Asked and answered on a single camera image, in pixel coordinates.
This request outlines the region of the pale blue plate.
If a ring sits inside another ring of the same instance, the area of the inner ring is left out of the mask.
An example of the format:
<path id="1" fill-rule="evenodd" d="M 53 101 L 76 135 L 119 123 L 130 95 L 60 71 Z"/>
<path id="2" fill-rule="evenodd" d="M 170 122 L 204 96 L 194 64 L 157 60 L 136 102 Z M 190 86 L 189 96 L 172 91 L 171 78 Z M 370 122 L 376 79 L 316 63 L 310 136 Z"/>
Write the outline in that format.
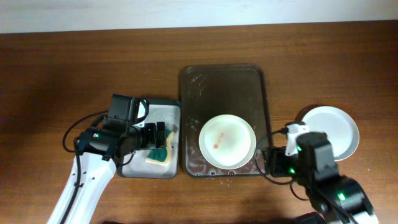
<path id="1" fill-rule="evenodd" d="M 303 109 L 301 121 L 311 131 L 327 134 L 333 148 L 335 161 L 352 156 L 359 146 L 359 129 L 353 118 L 343 110 L 332 106 L 315 106 Z"/>

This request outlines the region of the cream white plate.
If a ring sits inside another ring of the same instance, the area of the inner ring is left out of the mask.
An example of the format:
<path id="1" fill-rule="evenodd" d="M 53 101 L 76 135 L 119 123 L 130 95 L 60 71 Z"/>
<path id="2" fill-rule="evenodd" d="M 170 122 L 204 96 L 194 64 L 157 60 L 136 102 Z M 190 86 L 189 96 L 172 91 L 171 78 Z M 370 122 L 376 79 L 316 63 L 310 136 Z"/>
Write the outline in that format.
<path id="1" fill-rule="evenodd" d="M 256 143 L 256 135 L 249 123 L 231 114 L 208 120 L 198 137 L 198 145 L 206 161 L 225 170 L 246 165 L 254 155 Z"/>

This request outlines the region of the brown serving tray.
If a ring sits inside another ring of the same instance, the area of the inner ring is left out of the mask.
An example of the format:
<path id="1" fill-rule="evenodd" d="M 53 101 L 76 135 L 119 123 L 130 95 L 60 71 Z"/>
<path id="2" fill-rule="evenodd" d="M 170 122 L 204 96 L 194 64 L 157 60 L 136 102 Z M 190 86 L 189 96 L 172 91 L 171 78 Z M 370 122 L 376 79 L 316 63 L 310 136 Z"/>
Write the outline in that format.
<path id="1" fill-rule="evenodd" d="M 183 169 L 193 178 L 245 177 L 259 173 L 253 161 L 226 170 L 213 166 L 199 148 L 200 130 L 221 114 L 244 119 L 256 137 L 271 131 L 263 71 L 257 65 L 196 65 L 181 71 Z"/>

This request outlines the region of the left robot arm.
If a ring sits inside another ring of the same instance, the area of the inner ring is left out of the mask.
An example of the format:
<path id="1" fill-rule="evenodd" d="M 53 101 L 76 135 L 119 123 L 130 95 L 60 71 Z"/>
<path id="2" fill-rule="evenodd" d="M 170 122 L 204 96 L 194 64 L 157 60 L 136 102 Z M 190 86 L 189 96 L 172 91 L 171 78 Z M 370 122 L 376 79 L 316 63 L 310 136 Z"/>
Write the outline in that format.
<path id="1" fill-rule="evenodd" d="M 113 95 L 108 110 L 91 114 L 94 121 L 73 140 L 73 167 L 49 223 L 89 223 L 109 181 L 137 151 L 148 151 L 150 161 L 169 160 L 165 123 L 139 126 L 149 108 L 148 99 Z"/>

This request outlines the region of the black soapy water tray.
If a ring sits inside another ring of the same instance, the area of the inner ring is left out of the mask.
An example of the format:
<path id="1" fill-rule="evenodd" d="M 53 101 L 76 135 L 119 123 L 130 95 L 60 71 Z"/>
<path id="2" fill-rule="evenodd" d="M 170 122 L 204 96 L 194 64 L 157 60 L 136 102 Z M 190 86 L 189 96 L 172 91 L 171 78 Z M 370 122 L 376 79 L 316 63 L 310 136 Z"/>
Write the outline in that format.
<path id="1" fill-rule="evenodd" d="M 161 150 L 140 150 L 134 155 L 124 157 L 124 165 L 117 169 L 121 177 L 172 179 L 177 174 L 178 146 L 180 139 L 180 102 L 176 100 L 149 99 L 149 114 L 146 119 L 136 124 L 144 127 L 147 123 L 164 122 L 166 130 L 166 143 L 164 159 L 154 159 Z"/>

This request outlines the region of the green yellow sponge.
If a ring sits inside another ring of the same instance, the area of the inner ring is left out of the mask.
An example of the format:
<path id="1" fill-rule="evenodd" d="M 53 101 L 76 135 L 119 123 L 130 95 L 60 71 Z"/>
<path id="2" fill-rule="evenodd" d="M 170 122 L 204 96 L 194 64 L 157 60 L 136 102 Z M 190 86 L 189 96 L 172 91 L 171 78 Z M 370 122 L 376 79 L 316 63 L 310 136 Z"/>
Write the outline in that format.
<path id="1" fill-rule="evenodd" d="M 166 166 L 169 164 L 172 155 L 172 147 L 170 142 L 174 136 L 174 132 L 166 129 L 166 146 L 160 149 L 153 149 L 146 157 L 146 162 Z"/>

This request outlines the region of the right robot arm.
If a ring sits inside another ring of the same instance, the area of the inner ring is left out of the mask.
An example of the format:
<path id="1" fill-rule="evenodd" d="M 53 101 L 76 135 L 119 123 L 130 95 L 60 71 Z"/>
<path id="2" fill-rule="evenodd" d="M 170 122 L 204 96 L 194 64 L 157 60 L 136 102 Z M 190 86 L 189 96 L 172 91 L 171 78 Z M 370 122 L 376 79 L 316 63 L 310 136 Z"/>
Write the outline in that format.
<path id="1" fill-rule="evenodd" d="M 314 212 L 292 223 L 378 223 L 374 208 L 362 186 L 339 173 L 331 142 L 325 133 L 300 134 L 295 140 L 297 154 L 286 156 L 286 147 L 256 146 L 264 157 L 260 174 L 276 185 L 296 183 L 305 189 Z"/>

